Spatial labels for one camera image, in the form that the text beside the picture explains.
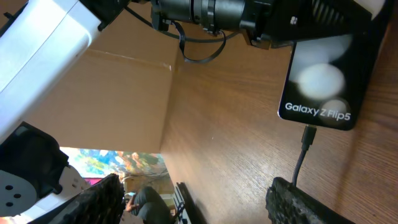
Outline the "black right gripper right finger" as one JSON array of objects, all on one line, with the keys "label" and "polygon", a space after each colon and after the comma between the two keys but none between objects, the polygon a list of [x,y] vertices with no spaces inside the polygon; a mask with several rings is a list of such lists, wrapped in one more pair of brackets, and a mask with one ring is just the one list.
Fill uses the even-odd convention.
[{"label": "black right gripper right finger", "polygon": [[266,209],[272,224],[354,224],[281,177],[267,189]]}]

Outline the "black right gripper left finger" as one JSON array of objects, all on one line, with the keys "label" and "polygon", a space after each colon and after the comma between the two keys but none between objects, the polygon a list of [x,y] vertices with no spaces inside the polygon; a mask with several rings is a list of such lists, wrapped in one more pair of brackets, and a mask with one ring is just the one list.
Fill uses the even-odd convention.
[{"label": "black right gripper left finger", "polygon": [[110,174],[29,224],[119,224],[124,209],[124,187]]}]

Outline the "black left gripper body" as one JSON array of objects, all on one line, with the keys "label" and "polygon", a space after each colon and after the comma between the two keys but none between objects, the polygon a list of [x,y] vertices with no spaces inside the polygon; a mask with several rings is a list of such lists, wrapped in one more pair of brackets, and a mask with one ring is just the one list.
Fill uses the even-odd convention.
[{"label": "black left gripper body", "polygon": [[246,1],[241,31],[249,45],[278,48],[288,42],[364,32],[372,14],[352,0]]}]

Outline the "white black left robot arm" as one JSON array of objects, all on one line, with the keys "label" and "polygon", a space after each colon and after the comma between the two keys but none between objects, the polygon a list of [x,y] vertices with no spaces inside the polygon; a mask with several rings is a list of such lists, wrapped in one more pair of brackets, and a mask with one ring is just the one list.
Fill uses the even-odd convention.
[{"label": "white black left robot arm", "polygon": [[[79,59],[127,1],[26,2],[1,29],[1,145],[16,136],[24,116]],[[215,34],[245,31],[252,45],[347,34],[373,18],[357,1],[154,0],[152,24],[199,24]]]}]

